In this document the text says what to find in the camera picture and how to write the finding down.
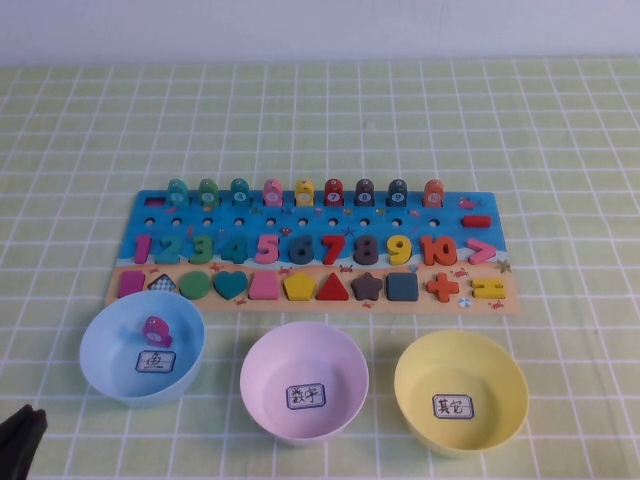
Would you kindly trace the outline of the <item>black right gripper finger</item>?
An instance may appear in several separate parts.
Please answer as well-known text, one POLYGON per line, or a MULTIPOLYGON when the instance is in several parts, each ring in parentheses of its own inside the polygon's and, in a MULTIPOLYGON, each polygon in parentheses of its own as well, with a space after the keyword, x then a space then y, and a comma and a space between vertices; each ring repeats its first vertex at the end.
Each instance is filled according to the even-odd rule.
POLYGON ((24 406, 18 413, 18 426, 9 442, 9 478, 26 479, 35 452, 47 430, 46 412, 24 406))

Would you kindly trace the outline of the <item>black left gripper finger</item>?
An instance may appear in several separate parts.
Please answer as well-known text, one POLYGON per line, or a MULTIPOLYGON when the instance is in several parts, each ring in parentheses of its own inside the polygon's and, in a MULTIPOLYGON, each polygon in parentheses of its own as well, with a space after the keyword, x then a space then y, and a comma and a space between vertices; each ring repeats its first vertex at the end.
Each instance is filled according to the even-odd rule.
POLYGON ((30 406, 25 405, 1 424, 1 478, 24 479, 30 440, 30 406))

